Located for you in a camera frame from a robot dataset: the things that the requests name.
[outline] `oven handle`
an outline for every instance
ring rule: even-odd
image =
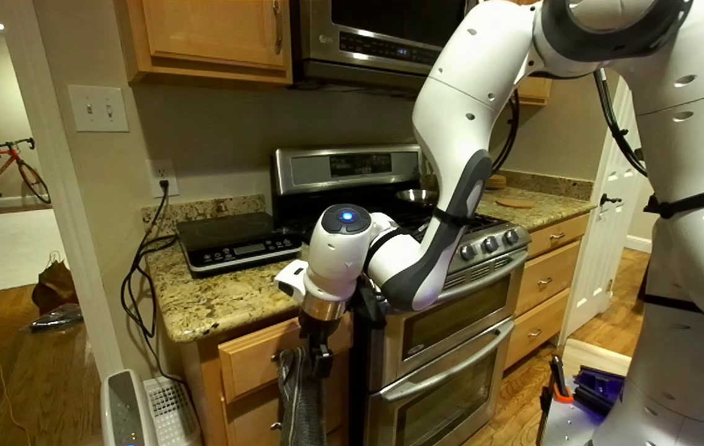
[[[509,263],[503,267],[498,267],[491,275],[483,275],[481,279],[471,279],[467,284],[456,284],[451,289],[444,289],[439,301],[447,301],[447,299],[455,299],[455,296],[465,296],[470,291],[476,291],[476,289],[497,283],[498,278],[503,278],[503,275],[513,273],[515,267],[520,267],[525,263],[525,257],[529,257],[529,249],[512,252],[512,257],[509,257]]]
[[[439,383],[447,382],[450,376],[455,376],[455,373],[470,368],[471,363],[476,363],[476,361],[483,358],[486,353],[497,352],[497,348],[502,346],[502,342],[512,334],[512,330],[513,330],[513,324],[507,322],[507,324],[502,324],[502,326],[497,326],[497,330],[483,330],[483,331],[478,331],[476,336],[483,336],[483,334],[491,334],[491,331],[498,331],[498,336],[497,336],[493,342],[489,342],[489,343],[486,343],[481,352],[476,352],[473,357],[460,361],[456,367],[451,367],[451,368],[447,368],[447,371],[442,371],[442,373],[435,373],[432,378],[425,378],[425,382],[420,382],[420,383],[413,383],[413,382],[398,383],[398,386],[393,386],[393,389],[380,392],[380,396],[383,396],[384,400],[399,400],[399,398],[421,393],[421,392],[427,392],[427,389],[432,389],[432,386],[439,386]]]

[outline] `wooden floor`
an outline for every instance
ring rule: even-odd
[[[574,336],[623,353],[632,353],[642,316],[636,315],[636,289],[648,256],[625,249],[616,283],[616,304],[581,326]],[[88,352],[85,326],[33,334],[38,316],[31,286],[0,291],[0,363],[7,373],[7,396],[18,419],[38,446],[103,444],[99,376]],[[515,363],[503,378],[498,413],[478,430],[471,446],[537,444],[540,407],[538,393],[549,383],[551,346]],[[2,407],[0,386],[0,446],[25,444],[25,430],[12,426]]]

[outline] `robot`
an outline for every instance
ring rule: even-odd
[[[623,75],[636,96],[655,244],[644,326],[623,398],[594,444],[704,444],[704,0],[544,0],[476,5],[447,42],[416,104],[416,139],[439,173],[421,239],[383,213],[332,206],[305,259],[279,283],[300,296],[311,352],[346,311],[359,275],[393,309],[427,309],[491,173],[493,124],[529,75]]]

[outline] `granite countertop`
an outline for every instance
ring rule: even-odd
[[[478,203],[478,213],[513,221],[529,229],[585,211],[590,211],[590,203],[584,197],[523,187],[486,191]],[[282,264],[289,259],[196,279],[178,244],[152,256],[149,270],[168,336],[175,342],[196,342],[296,315],[296,299],[275,286]]]

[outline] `microwave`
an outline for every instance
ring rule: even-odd
[[[476,0],[296,0],[296,82],[416,93],[473,5]]]

